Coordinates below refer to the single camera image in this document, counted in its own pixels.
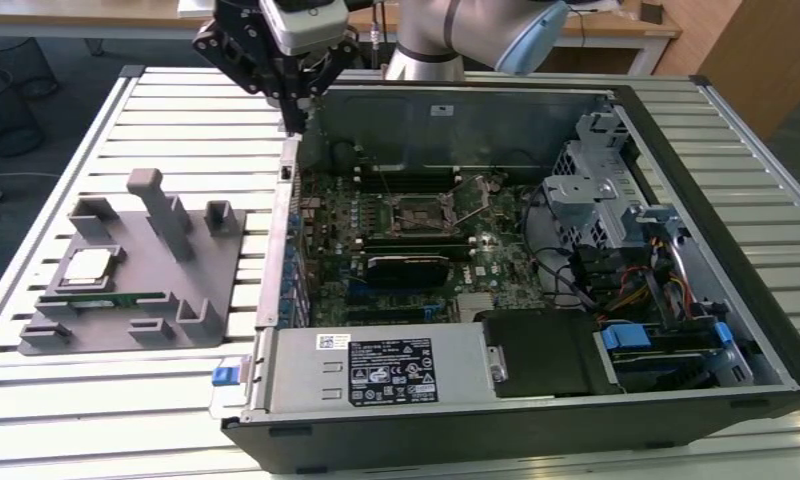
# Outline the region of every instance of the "wooden cabinet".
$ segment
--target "wooden cabinet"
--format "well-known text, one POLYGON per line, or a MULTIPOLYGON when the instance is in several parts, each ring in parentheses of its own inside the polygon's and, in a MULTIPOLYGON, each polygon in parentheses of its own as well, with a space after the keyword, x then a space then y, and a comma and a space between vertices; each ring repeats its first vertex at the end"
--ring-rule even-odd
POLYGON ((683 34, 655 73, 700 74, 767 139, 800 103, 800 0, 663 0, 683 34))

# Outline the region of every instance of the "metal slatted table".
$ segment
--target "metal slatted table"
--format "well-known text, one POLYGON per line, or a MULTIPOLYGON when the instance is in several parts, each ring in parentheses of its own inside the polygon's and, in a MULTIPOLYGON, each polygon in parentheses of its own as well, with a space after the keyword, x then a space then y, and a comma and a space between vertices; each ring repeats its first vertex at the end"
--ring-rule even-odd
MULTIPOLYGON (((354 72, 348 76, 367 76, 354 72)), ((492 80, 496 74, 472 74, 492 80)), ((552 76, 499 81, 628 83, 800 330, 800 187, 711 87, 686 78, 552 76)), ((120 78, 0 282, 0 478, 271 477, 207 412, 211 372, 247 355, 261 254, 284 145, 280 116, 213 69, 149 68, 120 78), (249 212, 227 342, 217 348, 25 357, 19 333, 73 233, 79 196, 127 194, 156 167, 187 208, 227 199, 249 212)), ((662 183, 643 168, 656 195, 662 183)), ((741 424, 683 448, 360 472, 346 478, 800 478, 800 411, 741 424)))

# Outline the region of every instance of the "green circuit board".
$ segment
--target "green circuit board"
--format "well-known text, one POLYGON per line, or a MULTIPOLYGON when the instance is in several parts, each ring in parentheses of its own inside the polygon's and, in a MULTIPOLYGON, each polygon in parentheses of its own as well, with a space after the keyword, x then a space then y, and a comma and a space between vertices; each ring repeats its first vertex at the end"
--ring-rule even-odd
POLYGON ((514 185, 486 192, 482 208, 475 188, 486 186, 482 183, 486 180, 480 175, 463 177, 450 211, 456 214, 454 220, 460 220, 460 216, 466 218, 450 228, 439 224, 448 211, 446 215, 436 215, 439 198, 435 195, 362 193, 355 183, 342 177, 316 177, 304 183, 302 204, 314 327, 458 322, 455 299, 468 293, 488 294, 496 309, 546 305, 536 269, 518 229, 522 195, 530 188, 514 185), (358 238, 447 234, 464 242, 471 237, 474 255, 470 261, 451 262, 443 286, 390 292, 370 288, 364 280, 368 256, 358 249, 358 238), (400 310, 408 310, 408 316, 400 310), (386 311, 400 315, 392 315, 396 318, 383 322, 378 312, 386 311), (354 320, 358 318, 367 321, 359 323, 354 320))

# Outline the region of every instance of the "motherboard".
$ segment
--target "motherboard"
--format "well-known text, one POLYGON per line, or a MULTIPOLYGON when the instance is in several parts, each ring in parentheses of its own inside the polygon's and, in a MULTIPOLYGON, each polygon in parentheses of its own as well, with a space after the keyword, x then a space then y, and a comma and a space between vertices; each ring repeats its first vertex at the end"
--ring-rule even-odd
POLYGON ((360 169, 303 179, 312 327, 470 322, 544 306, 520 230, 534 186, 496 173, 446 177, 422 192, 414 179, 360 169))

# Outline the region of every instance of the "power supply label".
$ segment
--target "power supply label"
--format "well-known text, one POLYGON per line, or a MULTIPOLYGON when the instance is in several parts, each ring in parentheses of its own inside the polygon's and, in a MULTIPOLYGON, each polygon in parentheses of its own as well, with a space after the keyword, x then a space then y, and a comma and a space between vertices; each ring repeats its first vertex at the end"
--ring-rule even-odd
POLYGON ((350 342, 354 407, 439 401, 430 338, 350 342))

